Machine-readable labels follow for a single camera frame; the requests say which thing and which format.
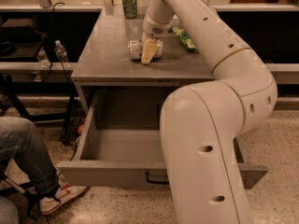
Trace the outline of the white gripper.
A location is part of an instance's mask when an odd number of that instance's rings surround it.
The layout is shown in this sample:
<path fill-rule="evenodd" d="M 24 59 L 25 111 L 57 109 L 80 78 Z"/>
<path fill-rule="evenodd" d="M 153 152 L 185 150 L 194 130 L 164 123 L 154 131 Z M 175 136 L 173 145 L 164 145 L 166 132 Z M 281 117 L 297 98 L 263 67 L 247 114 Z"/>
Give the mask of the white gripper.
<path fill-rule="evenodd" d="M 156 39 L 163 38 L 167 35 L 171 23 L 159 23 L 155 21 L 147 12 L 143 20 L 143 35 L 142 41 L 143 51 L 141 56 L 141 62 L 148 64 L 156 54 L 159 43 Z"/>

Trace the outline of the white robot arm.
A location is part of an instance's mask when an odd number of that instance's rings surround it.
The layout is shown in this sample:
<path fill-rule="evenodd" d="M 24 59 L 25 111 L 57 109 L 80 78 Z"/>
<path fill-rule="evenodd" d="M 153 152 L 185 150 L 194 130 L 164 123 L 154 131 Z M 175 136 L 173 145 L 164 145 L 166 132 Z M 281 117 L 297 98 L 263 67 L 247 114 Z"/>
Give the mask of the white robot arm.
<path fill-rule="evenodd" d="M 164 101 L 160 134 L 178 224 L 254 224 L 234 140 L 274 109 L 278 89 L 256 52 L 201 0 L 151 0 L 142 60 L 173 19 L 213 75 Z"/>

